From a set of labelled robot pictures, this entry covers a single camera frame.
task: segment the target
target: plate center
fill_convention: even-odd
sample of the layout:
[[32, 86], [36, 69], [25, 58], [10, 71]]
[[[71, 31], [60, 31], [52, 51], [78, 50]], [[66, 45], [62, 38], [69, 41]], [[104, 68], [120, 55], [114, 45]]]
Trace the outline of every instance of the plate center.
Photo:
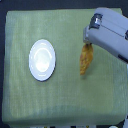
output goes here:
[[34, 55], [37, 70], [45, 72], [49, 68], [51, 58], [52, 55], [46, 48], [39, 48]]

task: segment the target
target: green towel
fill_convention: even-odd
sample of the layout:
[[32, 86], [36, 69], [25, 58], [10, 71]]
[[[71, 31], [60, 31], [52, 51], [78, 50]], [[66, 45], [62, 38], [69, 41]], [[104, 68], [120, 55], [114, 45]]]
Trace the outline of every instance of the green towel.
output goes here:
[[[93, 14], [94, 9], [8, 12], [2, 110], [5, 123], [116, 124], [125, 118], [125, 63], [93, 45], [93, 61], [80, 76], [83, 28]], [[34, 79], [29, 70], [29, 52], [39, 39], [50, 41], [56, 53], [55, 70], [45, 82]]]

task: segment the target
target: table surface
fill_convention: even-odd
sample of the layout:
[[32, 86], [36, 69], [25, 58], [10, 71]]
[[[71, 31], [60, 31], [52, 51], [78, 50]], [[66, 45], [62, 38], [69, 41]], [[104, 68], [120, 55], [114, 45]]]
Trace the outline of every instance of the table surface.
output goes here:
[[54, 9], [89, 9], [97, 7], [121, 8], [124, 16], [128, 17], [127, 0], [1, 0], [0, 1], [0, 127], [8, 128], [1, 122], [2, 95], [4, 79], [5, 54], [5, 22], [10, 10], [54, 10]]

